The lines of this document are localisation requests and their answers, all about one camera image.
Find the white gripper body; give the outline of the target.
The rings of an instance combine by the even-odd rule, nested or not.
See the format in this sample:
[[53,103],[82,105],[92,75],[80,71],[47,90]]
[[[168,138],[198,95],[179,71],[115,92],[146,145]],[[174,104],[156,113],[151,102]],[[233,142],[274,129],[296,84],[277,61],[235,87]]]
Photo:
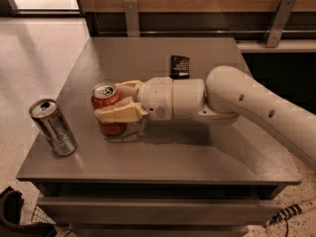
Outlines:
[[152,120],[172,118],[173,80],[157,77],[144,82],[138,92],[138,101]]

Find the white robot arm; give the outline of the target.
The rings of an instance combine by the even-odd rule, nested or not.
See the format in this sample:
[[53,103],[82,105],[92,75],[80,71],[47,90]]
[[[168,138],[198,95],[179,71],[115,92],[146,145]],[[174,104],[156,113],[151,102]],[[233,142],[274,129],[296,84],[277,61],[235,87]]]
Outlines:
[[98,107],[102,123],[193,119],[227,123],[239,116],[249,119],[311,168],[316,166],[316,117],[278,96],[250,74],[227,65],[213,68],[202,79],[156,77],[97,85],[97,97],[118,101]]

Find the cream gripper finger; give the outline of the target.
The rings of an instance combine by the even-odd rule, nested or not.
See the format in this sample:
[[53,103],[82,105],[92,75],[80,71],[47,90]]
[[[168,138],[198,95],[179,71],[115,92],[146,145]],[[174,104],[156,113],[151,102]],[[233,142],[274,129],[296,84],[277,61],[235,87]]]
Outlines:
[[140,87],[143,85],[143,82],[140,80],[131,80],[116,83],[116,86],[123,98],[132,97],[136,98]]
[[102,123],[112,122],[136,122],[141,120],[149,113],[132,97],[126,97],[113,105],[96,107],[95,117]]

